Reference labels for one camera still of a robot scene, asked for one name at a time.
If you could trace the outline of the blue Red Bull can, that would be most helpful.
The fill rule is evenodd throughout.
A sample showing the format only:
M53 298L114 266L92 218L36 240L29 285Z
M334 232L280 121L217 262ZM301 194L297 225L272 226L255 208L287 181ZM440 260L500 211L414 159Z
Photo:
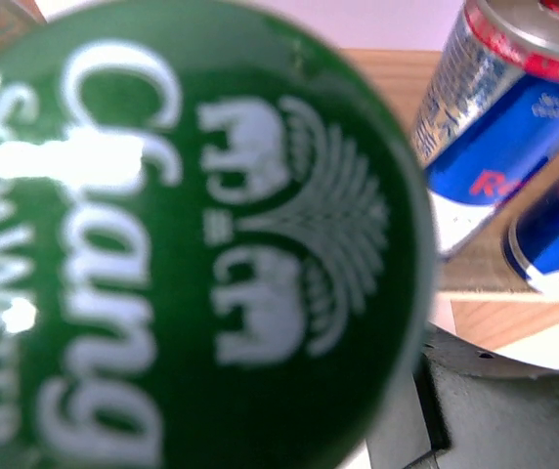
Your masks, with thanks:
M410 133L450 257L559 152L559 1L467 1Z

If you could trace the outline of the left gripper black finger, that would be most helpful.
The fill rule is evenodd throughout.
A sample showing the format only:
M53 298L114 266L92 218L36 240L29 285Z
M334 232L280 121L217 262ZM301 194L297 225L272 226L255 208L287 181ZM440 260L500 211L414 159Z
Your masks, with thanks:
M559 370L434 327L366 449L373 468L559 468Z

